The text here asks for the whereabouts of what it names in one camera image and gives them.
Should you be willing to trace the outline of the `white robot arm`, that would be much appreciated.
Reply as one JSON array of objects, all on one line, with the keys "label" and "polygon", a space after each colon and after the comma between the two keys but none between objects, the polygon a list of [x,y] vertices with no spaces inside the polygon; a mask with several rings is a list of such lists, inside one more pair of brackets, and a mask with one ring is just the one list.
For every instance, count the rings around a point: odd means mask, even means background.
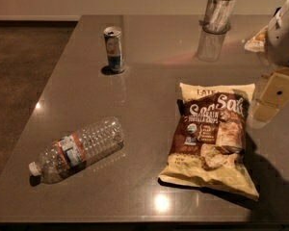
[{"label": "white robot arm", "polygon": [[265,29],[264,60],[272,72],[261,77],[250,110],[252,119],[263,124],[289,102],[289,0]]}]

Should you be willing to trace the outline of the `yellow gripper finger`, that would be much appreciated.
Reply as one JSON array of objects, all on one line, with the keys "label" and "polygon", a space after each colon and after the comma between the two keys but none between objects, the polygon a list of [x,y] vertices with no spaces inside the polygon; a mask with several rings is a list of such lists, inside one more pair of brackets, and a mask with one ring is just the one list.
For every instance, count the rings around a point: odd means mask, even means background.
[{"label": "yellow gripper finger", "polygon": [[289,68],[274,71],[264,90],[260,101],[276,108],[282,108],[289,101]]},{"label": "yellow gripper finger", "polygon": [[269,122],[278,112],[277,107],[263,103],[258,99],[254,100],[251,105],[251,117],[261,122]]}]

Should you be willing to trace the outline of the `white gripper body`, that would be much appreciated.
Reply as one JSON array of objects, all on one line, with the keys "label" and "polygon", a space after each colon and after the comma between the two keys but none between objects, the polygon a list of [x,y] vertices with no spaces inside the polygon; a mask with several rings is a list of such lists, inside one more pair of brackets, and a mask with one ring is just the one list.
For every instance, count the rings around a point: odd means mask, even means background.
[{"label": "white gripper body", "polygon": [[289,66],[289,0],[276,10],[268,24],[265,52],[272,63]]}]

